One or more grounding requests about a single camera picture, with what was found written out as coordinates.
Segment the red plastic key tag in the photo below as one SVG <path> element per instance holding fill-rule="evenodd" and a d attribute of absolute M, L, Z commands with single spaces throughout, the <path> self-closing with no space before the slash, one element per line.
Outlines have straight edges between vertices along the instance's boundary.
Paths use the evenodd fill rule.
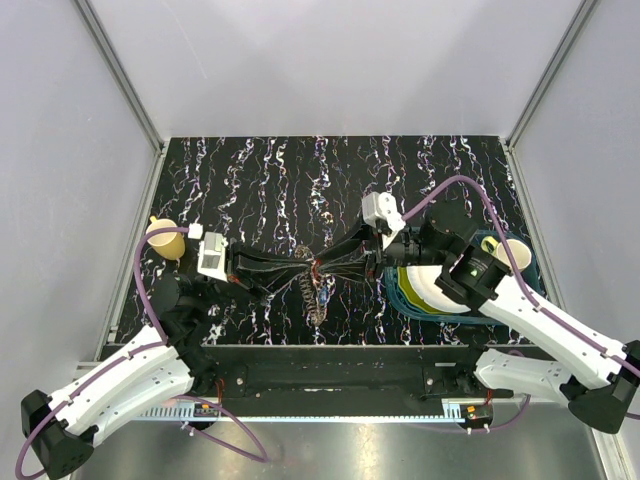
<path fill-rule="evenodd" d="M 310 265 L 310 276 L 314 282 L 319 282 L 321 280 L 321 272 L 319 271 L 319 267 L 321 262 L 317 259 L 314 259 Z"/>

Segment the blue plastic key tag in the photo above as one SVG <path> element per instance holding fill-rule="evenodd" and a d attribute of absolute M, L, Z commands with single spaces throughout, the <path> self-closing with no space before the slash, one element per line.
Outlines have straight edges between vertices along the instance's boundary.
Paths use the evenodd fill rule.
<path fill-rule="evenodd" d="M 319 291 L 319 301 L 323 304 L 326 304 L 330 298 L 330 290 L 328 288 L 323 288 Z"/>

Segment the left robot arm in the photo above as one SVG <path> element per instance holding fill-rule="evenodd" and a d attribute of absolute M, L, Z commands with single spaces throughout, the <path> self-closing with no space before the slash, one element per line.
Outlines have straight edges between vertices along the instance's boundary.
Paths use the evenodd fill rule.
<path fill-rule="evenodd" d="M 150 324 L 78 380 L 23 398 L 26 441 L 19 455 L 33 451 L 43 475 L 62 479 L 146 410 L 175 397 L 201 399 L 221 392 L 217 362 L 203 346 L 212 306 L 227 298 L 262 300 L 309 268 L 305 258 L 201 241 L 194 274 L 164 276 L 141 297 Z"/>

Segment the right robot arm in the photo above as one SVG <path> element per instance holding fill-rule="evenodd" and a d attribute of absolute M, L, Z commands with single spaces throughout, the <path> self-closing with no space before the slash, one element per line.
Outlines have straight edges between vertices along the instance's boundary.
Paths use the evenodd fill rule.
<path fill-rule="evenodd" d="M 366 207 L 352 230 L 315 260 L 322 274 L 372 281 L 391 267 L 428 307 L 483 315 L 523 334 L 543 361 L 475 347 L 456 366 L 466 396 L 510 390 L 554 401 L 587 426 L 617 433 L 639 388 L 639 344 L 623 344 L 580 323 L 537 294 L 520 272 L 474 243 L 477 224 L 447 203 L 412 228 L 389 207 Z"/>

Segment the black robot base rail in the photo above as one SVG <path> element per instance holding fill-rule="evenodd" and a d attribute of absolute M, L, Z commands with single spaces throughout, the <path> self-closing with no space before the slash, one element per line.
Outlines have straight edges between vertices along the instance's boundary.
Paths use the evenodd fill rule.
<path fill-rule="evenodd" d="M 560 366 L 466 346 L 202 347 L 151 375 L 154 401 L 220 397 L 239 416 L 417 415 L 442 399 L 531 395 L 564 403 Z"/>

